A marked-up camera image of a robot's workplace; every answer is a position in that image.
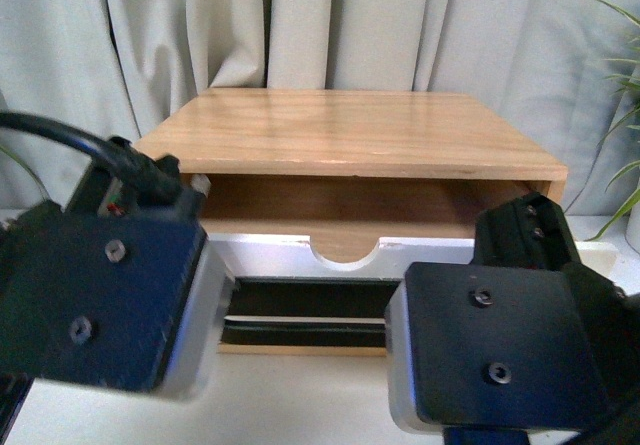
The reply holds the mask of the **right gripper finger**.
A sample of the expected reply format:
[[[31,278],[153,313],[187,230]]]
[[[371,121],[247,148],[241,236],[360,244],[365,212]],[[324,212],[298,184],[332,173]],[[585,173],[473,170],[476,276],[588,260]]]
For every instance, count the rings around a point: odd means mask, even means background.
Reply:
[[[385,310],[390,413],[448,444],[639,440],[639,298],[586,266],[561,208],[483,212],[467,264],[415,262]]]

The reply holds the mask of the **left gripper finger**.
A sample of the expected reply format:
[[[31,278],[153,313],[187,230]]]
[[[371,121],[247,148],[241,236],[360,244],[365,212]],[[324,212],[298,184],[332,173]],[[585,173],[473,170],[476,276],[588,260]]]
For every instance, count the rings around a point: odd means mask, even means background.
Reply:
[[[98,165],[1,235],[1,371],[190,399],[229,299],[199,206],[137,203]]]

